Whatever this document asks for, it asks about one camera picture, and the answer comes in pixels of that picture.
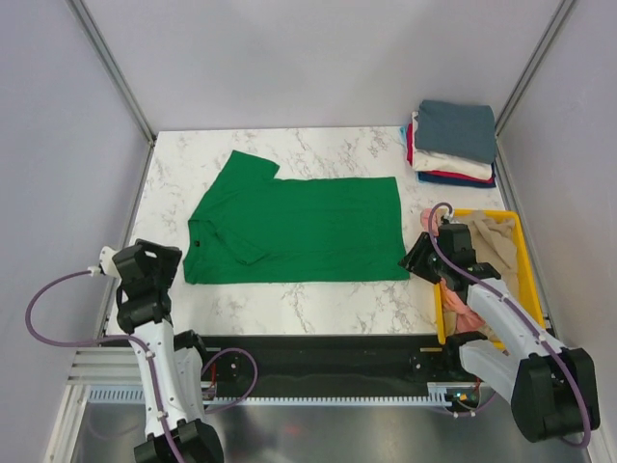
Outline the beige t shirt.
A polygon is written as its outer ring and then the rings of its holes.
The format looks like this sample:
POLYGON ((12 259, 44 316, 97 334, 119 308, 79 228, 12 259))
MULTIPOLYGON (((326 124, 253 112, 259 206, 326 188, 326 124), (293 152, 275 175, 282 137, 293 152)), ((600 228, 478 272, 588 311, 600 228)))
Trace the beige t shirt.
MULTIPOLYGON (((517 247, 512 241, 514 223, 512 221, 498 223, 493 218, 487 217, 483 211, 460 216, 458 221, 469 228, 476 260, 488 262, 500 274, 509 292, 518 297, 517 247)), ((486 322, 479 331, 473 332, 479 332, 491 341, 498 341, 498 337, 486 322)))

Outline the pink t shirt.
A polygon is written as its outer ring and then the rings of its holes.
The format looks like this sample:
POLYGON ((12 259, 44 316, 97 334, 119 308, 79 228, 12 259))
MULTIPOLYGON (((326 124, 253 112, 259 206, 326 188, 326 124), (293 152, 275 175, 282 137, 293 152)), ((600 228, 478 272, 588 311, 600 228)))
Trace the pink t shirt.
MULTIPOLYGON (((426 232, 432 231, 439 235, 439 225, 443 211, 438 210, 431 215, 431 209, 425 208, 420 214, 420 223, 426 232)), ((443 308, 444 332, 447 336, 479 331, 485 321, 467 306, 459 295, 450 289, 445 279, 440 281, 440 295, 443 308)))

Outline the yellow plastic bin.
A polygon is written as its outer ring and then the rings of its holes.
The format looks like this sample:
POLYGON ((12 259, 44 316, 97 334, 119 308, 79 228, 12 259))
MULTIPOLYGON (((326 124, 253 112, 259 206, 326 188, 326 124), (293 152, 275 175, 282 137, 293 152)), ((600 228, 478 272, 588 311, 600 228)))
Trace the yellow plastic bin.
MULTIPOLYGON (((512 241, 517 247, 519 297, 518 301, 533 319, 543 328, 546 328, 541 302, 538 296, 536 283, 534 280, 531 260, 528 254, 526 242, 523 235, 523 227, 519 215, 509 210, 490 210, 485 209, 487 217, 493 218, 498 223, 512 221, 514 228, 512 231, 512 241)), ((443 299, 440 284, 433 286, 433 295, 436 313, 437 338, 440 344, 445 344, 447 338, 446 323, 444 322, 443 299)))

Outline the green t shirt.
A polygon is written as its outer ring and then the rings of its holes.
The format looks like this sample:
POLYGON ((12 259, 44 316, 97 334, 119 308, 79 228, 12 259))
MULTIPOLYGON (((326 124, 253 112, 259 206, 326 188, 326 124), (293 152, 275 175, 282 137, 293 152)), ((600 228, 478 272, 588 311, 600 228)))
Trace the green t shirt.
POLYGON ((192 285, 404 281, 394 177, 281 179, 233 151, 188 221, 192 285))

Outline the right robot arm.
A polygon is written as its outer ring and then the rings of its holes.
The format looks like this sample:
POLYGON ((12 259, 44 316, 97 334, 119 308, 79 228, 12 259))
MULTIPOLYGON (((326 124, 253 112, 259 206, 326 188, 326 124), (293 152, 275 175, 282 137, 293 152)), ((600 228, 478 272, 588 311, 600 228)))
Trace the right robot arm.
POLYGON ((479 262, 464 224, 424 231, 400 266, 431 284, 445 282, 493 331, 496 347, 477 330, 448 337, 443 372, 469 374, 506 400, 524 438, 536 443, 579 433, 589 443, 601 423, 595 366, 582 348, 568 348, 523 308, 500 274, 479 262))

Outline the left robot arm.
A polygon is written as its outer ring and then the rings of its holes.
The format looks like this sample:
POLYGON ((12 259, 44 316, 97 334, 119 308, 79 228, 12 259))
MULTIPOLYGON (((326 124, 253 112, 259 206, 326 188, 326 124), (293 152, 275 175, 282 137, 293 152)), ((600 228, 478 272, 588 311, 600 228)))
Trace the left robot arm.
POLYGON ((146 406, 146 440, 137 462, 222 462, 216 430, 205 422, 201 379, 211 356, 192 330, 176 334, 173 284, 182 252, 138 239, 111 257, 117 322, 137 357, 146 406))

